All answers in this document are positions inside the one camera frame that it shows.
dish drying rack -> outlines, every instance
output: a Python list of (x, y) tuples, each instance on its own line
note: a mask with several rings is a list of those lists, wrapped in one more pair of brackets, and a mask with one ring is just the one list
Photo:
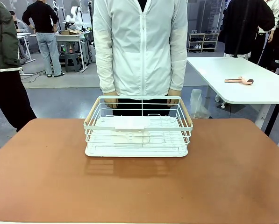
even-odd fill
[[(183, 157), (188, 154), (187, 145), (193, 123), (181, 97), (132, 96), (138, 100), (142, 116), (112, 116), (105, 99), (127, 99), (123, 96), (100, 96), (84, 121), (86, 135), (85, 154), (96, 157)], [(167, 107), (175, 116), (153, 114), (143, 116), (144, 103), (149, 99), (177, 99), (174, 107)]]

white shirt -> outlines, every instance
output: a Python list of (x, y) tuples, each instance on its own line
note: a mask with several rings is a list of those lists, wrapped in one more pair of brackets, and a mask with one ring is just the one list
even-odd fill
[[(279, 22), (279, 0), (267, 0), (266, 3), (273, 12), (275, 26), (272, 28), (272, 30), (275, 30)], [(260, 28), (259, 33), (266, 33), (266, 32)]]
[(93, 35), (104, 93), (164, 96), (182, 90), (187, 0), (97, 0)]

black coat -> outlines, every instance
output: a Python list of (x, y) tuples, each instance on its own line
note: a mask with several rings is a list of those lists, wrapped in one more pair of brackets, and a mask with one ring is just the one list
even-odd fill
[(223, 18), (224, 52), (232, 55), (236, 53), (240, 32), (243, 32), (237, 54), (250, 53), (258, 26), (264, 31), (269, 31), (275, 26), (273, 12), (265, 1), (231, 0)]

green jacket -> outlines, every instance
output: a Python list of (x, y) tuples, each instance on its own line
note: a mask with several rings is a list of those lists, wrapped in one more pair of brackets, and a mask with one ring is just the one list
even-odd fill
[(20, 69), (19, 43), (14, 21), (0, 2), (0, 72)]

stool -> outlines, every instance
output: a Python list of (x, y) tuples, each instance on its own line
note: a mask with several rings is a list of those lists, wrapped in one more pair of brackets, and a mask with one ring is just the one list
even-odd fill
[(65, 71), (75, 71), (79, 72), (81, 69), (81, 64), (78, 59), (78, 54), (65, 54), (64, 55), (64, 60), (65, 60)]

